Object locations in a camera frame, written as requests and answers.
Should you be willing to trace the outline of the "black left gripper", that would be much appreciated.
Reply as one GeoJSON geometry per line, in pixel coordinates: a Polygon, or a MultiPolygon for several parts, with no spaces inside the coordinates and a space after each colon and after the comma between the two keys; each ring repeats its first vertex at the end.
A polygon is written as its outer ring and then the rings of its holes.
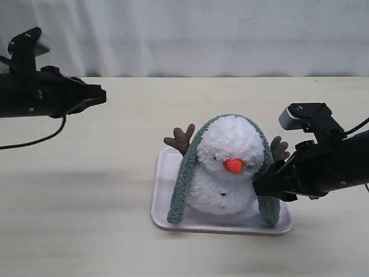
{"type": "Polygon", "coordinates": [[[101,85],[86,84],[78,77],[64,76],[56,66],[42,67],[37,80],[43,87],[43,93],[55,105],[51,118],[78,114],[106,102],[106,90],[101,85]]]}

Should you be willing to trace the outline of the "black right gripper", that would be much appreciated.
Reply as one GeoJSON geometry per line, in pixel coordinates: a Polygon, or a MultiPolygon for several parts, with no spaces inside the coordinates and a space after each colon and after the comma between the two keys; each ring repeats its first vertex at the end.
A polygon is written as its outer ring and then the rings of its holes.
{"type": "Polygon", "coordinates": [[[274,162],[266,173],[254,180],[256,195],[293,202],[298,200],[297,195],[317,199],[342,189],[341,149],[341,142],[328,144],[308,140],[298,143],[287,162],[274,162]]]}

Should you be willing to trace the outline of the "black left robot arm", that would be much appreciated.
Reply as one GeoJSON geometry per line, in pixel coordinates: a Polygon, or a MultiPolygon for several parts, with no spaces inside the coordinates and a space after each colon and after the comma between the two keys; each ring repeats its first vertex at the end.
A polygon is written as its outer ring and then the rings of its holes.
{"type": "Polygon", "coordinates": [[[55,66],[40,71],[1,74],[1,117],[61,118],[103,104],[107,93],[97,84],[66,77],[55,66]]]}

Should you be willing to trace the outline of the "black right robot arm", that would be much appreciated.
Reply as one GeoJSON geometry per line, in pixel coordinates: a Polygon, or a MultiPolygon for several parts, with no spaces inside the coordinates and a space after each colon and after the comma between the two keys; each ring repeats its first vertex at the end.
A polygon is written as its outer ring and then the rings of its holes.
{"type": "Polygon", "coordinates": [[[257,196],[291,202],[298,196],[315,200],[335,190],[365,184],[368,184],[368,131],[336,144],[312,140],[298,143],[287,161],[273,163],[253,186],[257,196]]]}

